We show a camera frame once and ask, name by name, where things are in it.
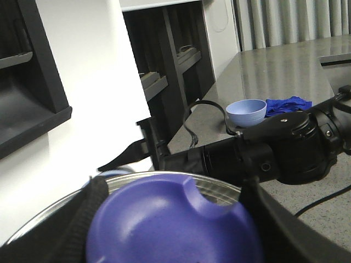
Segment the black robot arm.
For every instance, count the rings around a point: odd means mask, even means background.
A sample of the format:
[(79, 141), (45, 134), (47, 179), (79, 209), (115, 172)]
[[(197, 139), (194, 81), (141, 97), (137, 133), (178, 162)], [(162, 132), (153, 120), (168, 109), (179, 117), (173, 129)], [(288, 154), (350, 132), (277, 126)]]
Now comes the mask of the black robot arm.
[(172, 154), (152, 118), (144, 137), (100, 167), (150, 157), (155, 172), (109, 193), (101, 175), (1, 247), (1, 262), (350, 262), (261, 182), (323, 179), (350, 153), (350, 87), (305, 111), (269, 117), (229, 138)]

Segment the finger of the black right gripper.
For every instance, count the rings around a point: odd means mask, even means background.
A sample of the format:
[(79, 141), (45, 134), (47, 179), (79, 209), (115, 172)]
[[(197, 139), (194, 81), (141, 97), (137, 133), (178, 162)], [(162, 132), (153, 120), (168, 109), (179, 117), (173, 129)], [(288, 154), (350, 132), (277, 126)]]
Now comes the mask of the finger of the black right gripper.
[(350, 252), (293, 216), (256, 177), (242, 183), (239, 202), (259, 233), (265, 262), (350, 262)]

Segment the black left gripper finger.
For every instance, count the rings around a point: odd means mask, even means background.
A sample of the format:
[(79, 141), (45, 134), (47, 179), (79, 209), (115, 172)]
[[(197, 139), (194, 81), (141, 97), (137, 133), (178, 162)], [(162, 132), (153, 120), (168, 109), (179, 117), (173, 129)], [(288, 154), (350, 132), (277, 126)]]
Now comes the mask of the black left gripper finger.
[(85, 262), (86, 238), (108, 197), (105, 179), (91, 179), (72, 200), (22, 237), (1, 247), (1, 262)]

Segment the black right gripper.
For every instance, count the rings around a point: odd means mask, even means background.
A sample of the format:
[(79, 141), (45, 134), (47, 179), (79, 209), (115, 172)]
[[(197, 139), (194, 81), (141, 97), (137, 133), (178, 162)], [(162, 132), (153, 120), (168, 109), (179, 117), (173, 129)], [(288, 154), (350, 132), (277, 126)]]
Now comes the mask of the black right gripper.
[(203, 149), (192, 148), (178, 153), (171, 153), (167, 142), (161, 136), (156, 119), (149, 117), (137, 122), (145, 140), (131, 143), (120, 155), (97, 170), (105, 172), (151, 157), (155, 170), (178, 171), (192, 174), (204, 174)]

